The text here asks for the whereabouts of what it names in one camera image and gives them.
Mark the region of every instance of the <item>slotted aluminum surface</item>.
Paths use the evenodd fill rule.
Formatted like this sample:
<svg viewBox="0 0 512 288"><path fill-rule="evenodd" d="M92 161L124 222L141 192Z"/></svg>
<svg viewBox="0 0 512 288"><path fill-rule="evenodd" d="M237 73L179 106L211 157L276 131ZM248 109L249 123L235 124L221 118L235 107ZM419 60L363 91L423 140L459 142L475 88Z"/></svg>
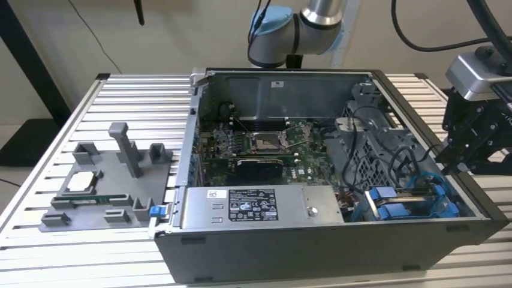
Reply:
<svg viewBox="0 0 512 288"><path fill-rule="evenodd" d="M417 79L412 74L388 76L427 124L444 138L441 121L447 100L440 90L429 80ZM76 142L93 141L99 149L115 149L113 141L105 137L112 121L128 122L129 137L140 148L147 148L157 140L173 150L167 194L172 197L189 97L188 76L112 76L108 81L95 82L68 126L0 217L0 224L4 223L0 233L0 285L175 285L156 245L147 239L147 229L40 233L37 224L55 196L52 191L60 187L75 161L69 152ZM512 218L512 177L476 176L475 179ZM228 285L261 286L512 287L512 225L484 244L456 249L425 272Z"/></svg>

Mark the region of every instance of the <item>blue tab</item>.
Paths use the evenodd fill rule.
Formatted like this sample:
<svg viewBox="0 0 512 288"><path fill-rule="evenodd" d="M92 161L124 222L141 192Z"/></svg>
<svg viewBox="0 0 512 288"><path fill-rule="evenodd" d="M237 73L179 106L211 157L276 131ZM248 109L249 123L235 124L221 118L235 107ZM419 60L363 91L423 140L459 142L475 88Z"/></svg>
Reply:
<svg viewBox="0 0 512 288"><path fill-rule="evenodd" d="M161 218L165 216L165 207L153 206L149 208L149 217Z"/></svg>
<svg viewBox="0 0 512 288"><path fill-rule="evenodd" d="M377 191L376 188L372 188L372 189L369 190L369 196L371 196L371 198L372 198L373 200L377 200L377 199L379 199L379 191Z"/></svg>
<svg viewBox="0 0 512 288"><path fill-rule="evenodd" d="M395 203L395 204L384 204L380 208L379 208L379 213L383 213L381 214L381 218L385 220L387 218L384 217L384 215L387 215L387 217L389 219L396 219L396 218L401 218L401 217L407 217L407 216L411 216L408 210L405 209L405 206L401 204L401 203Z"/></svg>
<svg viewBox="0 0 512 288"><path fill-rule="evenodd" d="M397 192L393 187L376 187L380 198L393 198L397 197Z"/></svg>

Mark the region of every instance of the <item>power supply label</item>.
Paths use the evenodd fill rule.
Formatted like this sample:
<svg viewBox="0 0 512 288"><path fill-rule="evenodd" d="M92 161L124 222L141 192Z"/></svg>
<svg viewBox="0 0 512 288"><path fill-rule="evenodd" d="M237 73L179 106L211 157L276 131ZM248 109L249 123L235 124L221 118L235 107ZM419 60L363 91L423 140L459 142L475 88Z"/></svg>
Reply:
<svg viewBox="0 0 512 288"><path fill-rule="evenodd" d="M229 190L231 221L275 221L277 201L273 189Z"/></svg>

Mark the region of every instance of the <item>cable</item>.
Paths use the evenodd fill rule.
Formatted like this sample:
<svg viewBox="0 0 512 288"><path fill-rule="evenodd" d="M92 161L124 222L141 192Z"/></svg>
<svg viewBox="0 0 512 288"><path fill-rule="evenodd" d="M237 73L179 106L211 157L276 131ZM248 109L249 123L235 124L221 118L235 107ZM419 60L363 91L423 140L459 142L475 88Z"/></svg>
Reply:
<svg viewBox="0 0 512 288"><path fill-rule="evenodd" d="M387 147L385 144L383 143L383 141L381 141L381 139L380 139L381 132L383 132L383 130L377 132L377 135L375 135L375 141L377 142L377 144L380 145L380 147L384 149L384 151L388 152L389 155L391 155L391 154L393 154L395 152L393 152L393 150L392 150L389 147Z"/></svg>
<svg viewBox="0 0 512 288"><path fill-rule="evenodd" d="M337 129L336 127L325 127L325 128L320 128L320 136L324 137L327 133L332 133L335 132Z"/></svg>
<svg viewBox="0 0 512 288"><path fill-rule="evenodd" d="M431 153L432 149L433 149L436 146L441 146L441 147L443 147L443 145L440 145L440 144L432 144L432 145L429 146L429 148L427 149L427 151L425 151L425 153L424 153L421 159L417 160L417 162L424 162L424 161L427 160L427 158L428 158L428 156L429 156L429 153Z"/></svg>
<svg viewBox="0 0 512 288"><path fill-rule="evenodd" d="M247 43L251 43L251 31L253 30L253 26L255 26L255 20L256 20L256 14L257 14L257 11L261 7L261 0L257 1L257 8L256 8L256 12L253 14L253 18L251 20L251 27L249 27L249 33L247 33Z"/></svg>
<svg viewBox="0 0 512 288"><path fill-rule="evenodd" d="M391 177L391 169L392 169L395 161L396 161L396 159L397 159L397 157L403 151L407 151L409 153L409 157L411 157L411 161L412 161L413 166L415 166L416 174L417 174L417 177L420 178L421 177L421 170L419 168L415 152L409 147L401 147L396 150L396 152L391 158L391 161L389 161L391 164L389 164L389 167L387 168L387 174L389 175L389 178L392 178Z"/></svg>
<svg viewBox="0 0 512 288"><path fill-rule="evenodd" d="M352 136L352 144L351 144L351 150L349 150L349 158L347 159L347 162L345 162L345 165L343 166L343 169L341 169L341 181L343 183L345 183L345 185L348 186L348 188L356 192L357 194L363 195L364 194L364 191L361 189L359 189L356 186L353 186L348 180L347 180L347 171L348 171L348 168L349 168L349 164L352 162L352 159L353 159L353 154L355 154L355 147L357 145L357 127L355 125L355 117L356 117L356 112L359 110L361 110L363 108L369 108L369 109L376 109L379 111L381 111L377 107L375 106L361 106L359 107L357 109L353 110L353 112L351 113L351 118L352 118L352 131L353 131L353 136Z"/></svg>
<svg viewBox="0 0 512 288"><path fill-rule="evenodd" d="M67 0L67 1L69 2L69 4L71 4L71 6L72 6L72 8L73 8L73 10L75 10L75 12L76 12L79 18L81 19L81 22L85 24L87 28L89 29L89 31L91 31L91 33L92 33L95 39L96 39L96 42L97 42L97 44L99 44L99 47L101 48L101 52L103 52L103 54L107 56L107 58L108 58L109 61L112 62L113 66L116 67L116 69L117 69L117 71L119 71L119 73L123 74L121 69L119 69L117 64L113 62L111 56L107 54L105 49L103 48L101 42L99 41L99 38L97 38L97 36L96 36L93 30L91 29L89 24L87 24L84 18L81 17L80 12L79 12L79 10L77 10L77 8L76 8L73 2L72 2L71 0Z"/></svg>
<svg viewBox="0 0 512 288"><path fill-rule="evenodd" d="M445 45L445 46L439 46L439 47L421 47L421 46L417 46L415 43L411 42L409 39L407 39L407 37L405 37L405 35L404 35L403 31L401 31L400 25L399 25L399 20L397 20L397 0L391 0L391 20L393 22L393 28L395 28L396 33L399 34L400 40L404 42L405 45L408 45L412 49L415 49L416 51L420 51L420 52L447 51L447 50L463 48L463 47L467 47L467 46L471 46L471 45L476 45L476 44L481 44L481 43L485 43L485 42L491 41L489 38L480 38L480 39L464 41L464 42L460 42L460 43L455 43L455 44Z"/></svg>
<svg viewBox="0 0 512 288"><path fill-rule="evenodd" d="M11 182L9 180L1 179L1 178L0 178L0 182L5 182L5 183L8 183L16 187L21 187L21 185L16 184L15 182Z"/></svg>
<svg viewBox="0 0 512 288"><path fill-rule="evenodd" d="M217 120L220 121L221 120L221 109L223 109L223 106L228 104L228 105L233 105L233 102L231 101L221 101L219 103L219 106L217 106Z"/></svg>
<svg viewBox="0 0 512 288"><path fill-rule="evenodd" d="M467 0L467 3L497 52L508 64L512 65L512 43L496 21L489 6L487 6L485 0Z"/></svg>
<svg viewBox="0 0 512 288"><path fill-rule="evenodd" d="M265 15L267 15L267 9L268 9L268 7L269 7L269 5L271 5L271 1L272 1L272 0L268 0L268 1L267 1L265 7L263 8L261 13L260 13L259 16L257 16L257 20L256 20L255 26L253 26L253 27L251 26L251 29L249 29L249 33L251 33L251 30L253 31L253 33L252 33L252 35L251 35L251 37L249 37L249 45L248 45L248 47L247 47L247 58L248 58L248 59L251 59L251 57L249 57L249 51L251 51L251 47L252 47L252 45L253 45L253 43L255 43L255 39L256 39L256 30L257 30L259 27L261 26L263 20L264 20ZM256 10L256 12L255 12L255 16L256 16L256 14L257 14L257 11L259 11L260 6L261 6L261 3L257 4L257 10Z"/></svg>

